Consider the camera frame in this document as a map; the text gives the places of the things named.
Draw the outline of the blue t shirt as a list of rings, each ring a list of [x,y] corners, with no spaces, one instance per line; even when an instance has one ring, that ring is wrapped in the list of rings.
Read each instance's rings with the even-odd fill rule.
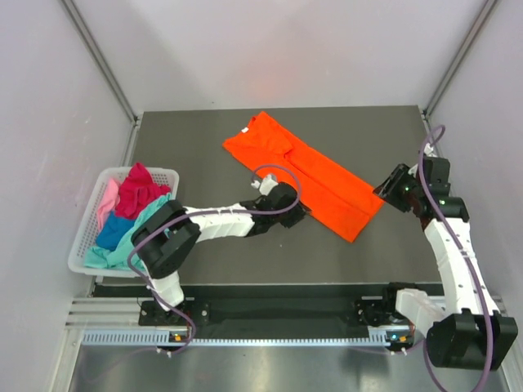
[[[105,250],[114,251],[125,233],[134,226],[134,223],[134,220],[116,216],[114,212],[110,212],[96,238],[96,245]]]

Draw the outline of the teal t shirt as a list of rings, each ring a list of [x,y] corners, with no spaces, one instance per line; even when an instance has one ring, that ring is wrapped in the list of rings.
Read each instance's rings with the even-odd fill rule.
[[[88,269],[99,270],[126,270],[130,271],[127,265],[127,258],[134,248],[132,235],[134,232],[152,217],[167,201],[172,199],[170,193],[160,196],[150,203],[134,220],[134,226],[123,236],[114,251],[105,250],[95,245],[87,249],[84,257],[83,266]]]

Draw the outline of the left aluminium frame post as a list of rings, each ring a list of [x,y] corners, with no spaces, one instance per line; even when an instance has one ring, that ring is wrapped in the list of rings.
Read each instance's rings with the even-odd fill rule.
[[[99,70],[102,78],[105,80],[108,88],[114,95],[114,98],[118,102],[119,107],[125,114],[126,118],[134,126],[138,121],[138,114],[133,109],[123,89],[121,88],[120,83],[114,75],[109,62],[105,58],[105,55],[103,54],[77,4],[73,0],[59,0],[58,3],[62,6],[65,14],[68,16],[70,22],[77,31],[78,36],[81,38],[84,46],[86,47],[89,56],[94,61],[95,66]]]

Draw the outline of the magenta t shirt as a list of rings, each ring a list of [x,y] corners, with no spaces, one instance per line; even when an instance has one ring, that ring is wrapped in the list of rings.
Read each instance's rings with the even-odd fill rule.
[[[119,202],[114,209],[117,217],[135,220],[155,199],[171,192],[167,185],[158,185],[142,163],[136,163],[119,186]]]

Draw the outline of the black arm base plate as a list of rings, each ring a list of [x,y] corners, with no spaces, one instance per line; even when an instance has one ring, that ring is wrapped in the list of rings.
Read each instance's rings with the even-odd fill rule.
[[[380,297],[193,297],[178,307],[198,327],[239,320],[336,320],[349,326],[409,325]]]

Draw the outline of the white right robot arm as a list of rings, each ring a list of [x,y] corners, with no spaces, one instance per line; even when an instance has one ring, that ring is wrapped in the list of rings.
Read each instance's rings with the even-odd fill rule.
[[[408,319],[426,339],[438,368],[498,369],[517,338],[514,318],[501,315],[473,251],[465,202],[450,195],[450,163],[427,158],[423,174],[401,163],[374,193],[401,212],[412,212],[436,258],[445,303],[437,305],[414,283],[392,283],[381,304],[391,323]]]

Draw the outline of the pink t shirt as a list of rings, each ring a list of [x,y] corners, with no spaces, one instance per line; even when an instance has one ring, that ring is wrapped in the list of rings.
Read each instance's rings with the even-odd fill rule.
[[[110,213],[115,209],[119,201],[119,183],[114,178],[109,178],[105,192],[96,210],[97,229],[99,232],[108,220]]]

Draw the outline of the white plastic laundry basket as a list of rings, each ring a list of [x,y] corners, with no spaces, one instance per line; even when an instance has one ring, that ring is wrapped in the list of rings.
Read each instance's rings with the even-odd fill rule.
[[[110,167],[98,176],[69,252],[68,267],[71,271],[77,274],[109,278],[135,278],[137,276],[131,269],[130,271],[88,269],[83,266],[87,249],[95,245],[96,237],[100,233],[97,229],[96,210],[105,192],[107,182],[109,178],[114,178],[119,184],[122,184],[130,170],[130,167]],[[147,170],[156,184],[167,185],[171,188],[172,199],[177,196],[179,175],[176,171],[161,167],[149,167]]]

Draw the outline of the orange t shirt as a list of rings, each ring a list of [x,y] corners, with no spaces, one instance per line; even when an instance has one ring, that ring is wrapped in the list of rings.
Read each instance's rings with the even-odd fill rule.
[[[251,118],[222,147],[250,170],[261,165],[286,167],[302,186],[302,203],[335,234],[353,243],[383,201],[373,187],[311,148],[265,112]]]

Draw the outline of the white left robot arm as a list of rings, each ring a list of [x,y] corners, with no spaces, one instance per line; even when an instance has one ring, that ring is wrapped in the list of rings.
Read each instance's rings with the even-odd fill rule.
[[[196,243],[248,238],[264,234],[277,224],[291,228],[309,213],[310,209],[293,196],[275,200],[260,196],[216,209],[183,207],[177,200],[166,202],[131,236],[147,284],[159,298],[159,317],[174,324],[185,316],[178,270]]]

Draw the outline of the aluminium corner frame post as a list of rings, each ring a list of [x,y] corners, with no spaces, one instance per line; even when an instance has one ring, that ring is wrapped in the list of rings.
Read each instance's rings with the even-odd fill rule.
[[[458,45],[458,49],[453,54],[451,61],[437,83],[436,89],[431,94],[428,103],[421,110],[422,118],[427,123],[430,122],[431,116],[435,113],[439,103],[448,91],[458,71],[463,66],[469,52],[481,36],[489,19],[495,13],[499,3],[499,0],[486,0],[482,2],[479,11],[474,16],[471,25],[467,28],[463,39]]]

